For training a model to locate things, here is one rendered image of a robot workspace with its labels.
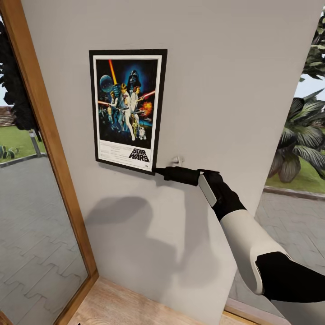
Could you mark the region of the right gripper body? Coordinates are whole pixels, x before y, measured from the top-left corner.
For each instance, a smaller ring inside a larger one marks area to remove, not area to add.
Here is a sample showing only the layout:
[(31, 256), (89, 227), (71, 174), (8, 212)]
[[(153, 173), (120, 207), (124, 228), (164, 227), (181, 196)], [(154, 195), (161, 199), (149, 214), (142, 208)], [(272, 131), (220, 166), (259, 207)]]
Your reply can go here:
[(172, 180), (186, 184), (186, 175), (188, 168), (185, 167), (166, 167), (164, 172), (164, 180)]

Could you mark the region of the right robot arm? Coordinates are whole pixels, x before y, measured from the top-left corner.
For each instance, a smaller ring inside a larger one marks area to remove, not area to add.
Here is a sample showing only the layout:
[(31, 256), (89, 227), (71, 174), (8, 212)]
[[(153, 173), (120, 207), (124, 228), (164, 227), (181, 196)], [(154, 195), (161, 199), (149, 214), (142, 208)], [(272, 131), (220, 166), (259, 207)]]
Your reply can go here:
[[(265, 296), (291, 325), (325, 325), (325, 276), (297, 264), (253, 218), (219, 171), (182, 167), (151, 168), (172, 180), (197, 186), (214, 210), (242, 279), (258, 296)], [(177, 164), (178, 163), (178, 164)]]

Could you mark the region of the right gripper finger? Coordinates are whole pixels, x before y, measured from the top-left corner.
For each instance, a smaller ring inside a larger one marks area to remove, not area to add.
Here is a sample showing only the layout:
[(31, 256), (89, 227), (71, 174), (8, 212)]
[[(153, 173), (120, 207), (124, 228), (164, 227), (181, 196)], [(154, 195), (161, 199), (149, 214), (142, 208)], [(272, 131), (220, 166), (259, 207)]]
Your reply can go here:
[(165, 172), (164, 168), (151, 168), (151, 170), (162, 175), (162, 176), (164, 175), (164, 172)]

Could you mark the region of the poster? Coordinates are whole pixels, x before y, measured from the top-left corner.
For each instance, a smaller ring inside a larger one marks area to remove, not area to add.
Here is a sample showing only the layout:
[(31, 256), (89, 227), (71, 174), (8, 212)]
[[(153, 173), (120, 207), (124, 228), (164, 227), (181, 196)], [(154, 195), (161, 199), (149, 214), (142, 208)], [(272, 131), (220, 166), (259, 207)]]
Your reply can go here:
[(155, 176), (167, 54), (89, 50), (96, 161)]

